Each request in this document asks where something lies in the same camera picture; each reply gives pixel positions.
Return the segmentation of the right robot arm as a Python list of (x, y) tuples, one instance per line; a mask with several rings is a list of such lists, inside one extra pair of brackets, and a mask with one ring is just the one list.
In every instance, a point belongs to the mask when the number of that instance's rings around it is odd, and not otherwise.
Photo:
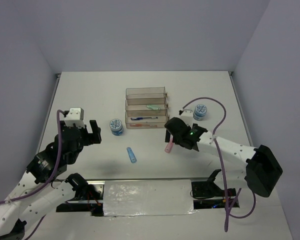
[(268, 198), (280, 179), (283, 169), (271, 149), (265, 145), (246, 146), (213, 133), (197, 124), (187, 125), (173, 117), (164, 125), (175, 144), (197, 152), (222, 157), (243, 170), (247, 187), (260, 197)]

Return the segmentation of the pink correction tape case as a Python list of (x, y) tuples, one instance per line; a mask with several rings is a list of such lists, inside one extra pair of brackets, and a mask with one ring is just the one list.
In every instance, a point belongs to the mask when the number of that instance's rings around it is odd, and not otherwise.
[(169, 154), (171, 152), (173, 146), (174, 146), (174, 143), (173, 143), (173, 139), (171, 138), (170, 141), (167, 143), (167, 145), (164, 149), (164, 152)]

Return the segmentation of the red pen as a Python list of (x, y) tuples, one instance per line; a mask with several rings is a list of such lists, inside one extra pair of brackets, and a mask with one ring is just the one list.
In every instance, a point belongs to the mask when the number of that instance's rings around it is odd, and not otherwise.
[(131, 128), (157, 128), (156, 124), (130, 123)]

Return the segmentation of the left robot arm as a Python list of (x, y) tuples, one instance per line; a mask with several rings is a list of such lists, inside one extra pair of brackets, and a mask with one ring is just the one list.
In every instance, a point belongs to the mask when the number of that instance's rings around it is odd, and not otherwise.
[(21, 240), (30, 226), (42, 222), (47, 213), (63, 202), (102, 198), (79, 173), (70, 174), (56, 188), (51, 186), (68, 165), (76, 162), (85, 146), (101, 143), (101, 128), (95, 120), (89, 124), (92, 132), (88, 132), (86, 125), (58, 122), (60, 132), (54, 141), (35, 155), (16, 187), (0, 201), (0, 240)]

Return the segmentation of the blue pen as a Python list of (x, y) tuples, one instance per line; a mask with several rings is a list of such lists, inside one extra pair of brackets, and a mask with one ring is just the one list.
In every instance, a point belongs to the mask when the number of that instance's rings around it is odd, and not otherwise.
[(146, 116), (146, 117), (131, 117), (131, 121), (141, 121), (141, 120), (156, 120), (157, 116)]

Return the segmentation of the green correction tape case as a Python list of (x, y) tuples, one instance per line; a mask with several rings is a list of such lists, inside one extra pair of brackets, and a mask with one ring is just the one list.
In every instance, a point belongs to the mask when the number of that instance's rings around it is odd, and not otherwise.
[(159, 111), (162, 108), (158, 105), (153, 105), (153, 104), (147, 104), (146, 105), (147, 109), (151, 110), (151, 111)]

